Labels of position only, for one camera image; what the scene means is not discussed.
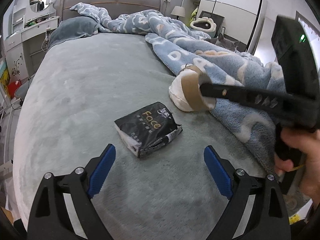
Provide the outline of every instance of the bed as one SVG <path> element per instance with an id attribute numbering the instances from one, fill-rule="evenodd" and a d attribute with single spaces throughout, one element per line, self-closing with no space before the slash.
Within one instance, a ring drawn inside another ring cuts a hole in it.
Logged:
<path id="1" fill-rule="evenodd" d="M 105 7 L 112 18 L 161 6 L 161 0 L 58 0 L 57 14 L 62 20 L 77 16 L 69 8 L 78 2 Z M 53 46 L 26 95 L 15 136 L 13 179 L 25 227 L 46 172 L 68 174 L 112 143 L 116 161 L 92 203 L 113 238 L 205 239 L 227 199 L 207 170 L 204 148 L 213 145 L 250 175 L 265 172 L 209 112 L 180 111 L 168 94 L 173 80 L 144 36 L 99 33 Z M 171 110 L 183 132 L 137 159 L 122 143 L 114 120 L 156 101 Z M 85 237 L 71 199 L 65 198 L 75 232 Z M 248 218 L 247 210 L 238 234 Z"/>

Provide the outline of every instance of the cat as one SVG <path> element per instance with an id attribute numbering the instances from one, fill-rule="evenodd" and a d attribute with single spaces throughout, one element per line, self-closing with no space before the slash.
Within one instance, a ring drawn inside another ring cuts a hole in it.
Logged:
<path id="1" fill-rule="evenodd" d="M 219 33 L 219 36 L 217 38 L 205 39 L 205 41 L 231 51 L 236 51 L 237 46 L 239 45 L 239 41 L 228 40 L 223 36 L 222 33 Z"/>

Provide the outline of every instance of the headboard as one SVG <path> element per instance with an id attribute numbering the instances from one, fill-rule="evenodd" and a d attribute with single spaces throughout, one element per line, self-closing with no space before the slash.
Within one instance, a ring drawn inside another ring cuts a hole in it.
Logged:
<path id="1" fill-rule="evenodd" d="M 104 7 L 108 10 L 112 19 L 120 14 L 132 14 L 147 9 L 160 11 L 161 0 L 57 0 L 54 7 L 61 20 L 79 16 L 77 12 L 70 11 L 70 7 L 83 2 Z"/>

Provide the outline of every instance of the blue gripper pad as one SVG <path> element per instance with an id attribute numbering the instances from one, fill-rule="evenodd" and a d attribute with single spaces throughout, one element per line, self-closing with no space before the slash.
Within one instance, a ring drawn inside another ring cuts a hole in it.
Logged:
<path id="1" fill-rule="evenodd" d="M 98 194 L 116 159 L 116 148 L 111 145 L 92 173 L 87 194 L 90 198 Z"/>
<path id="2" fill-rule="evenodd" d="M 204 149 L 204 162 L 207 165 L 220 194 L 231 199 L 233 196 L 231 178 L 209 146 Z"/>

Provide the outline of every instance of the patterned fleece blanket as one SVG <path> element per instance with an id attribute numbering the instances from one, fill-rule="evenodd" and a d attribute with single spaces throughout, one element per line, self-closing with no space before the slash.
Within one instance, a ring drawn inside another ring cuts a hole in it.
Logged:
<path id="1" fill-rule="evenodd" d="M 285 92 L 281 66 L 271 62 L 263 66 L 249 53 L 231 52 L 204 39 L 209 35 L 192 31 L 179 20 L 156 10 L 122 14 L 112 20 L 105 8 L 78 3 L 70 10 L 91 17 L 104 33 L 145 35 L 160 60 L 178 75 L 186 65 L 205 70 L 213 83 L 246 86 Z M 267 172 L 273 172 L 275 124 L 262 111 L 217 99 L 212 115 L 220 120 L 259 160 Z"/>

